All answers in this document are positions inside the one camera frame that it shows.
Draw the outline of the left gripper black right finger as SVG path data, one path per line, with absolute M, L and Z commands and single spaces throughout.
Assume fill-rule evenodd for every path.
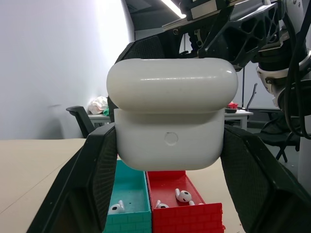
M 311 196 L 256 135 L 225 125 L 226 185 L 247 233 L 309 233 Z

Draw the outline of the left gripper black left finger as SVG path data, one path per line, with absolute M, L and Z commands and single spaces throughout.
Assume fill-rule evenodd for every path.
M 95 129 L 61 168 L 29 233 L 104 231 L 117 163 L 113 123 Z

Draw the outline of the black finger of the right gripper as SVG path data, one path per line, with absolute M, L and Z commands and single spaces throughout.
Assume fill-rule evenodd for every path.
M 242 69 L 278 34 L 278 22 L 278 3 L 242 1 L 222 9 L 198 57 L 224 59 Z
M 126 59 L 176 59 L 179 57 L 180 35 L 165 31 L 129 43 L 116 63 Z

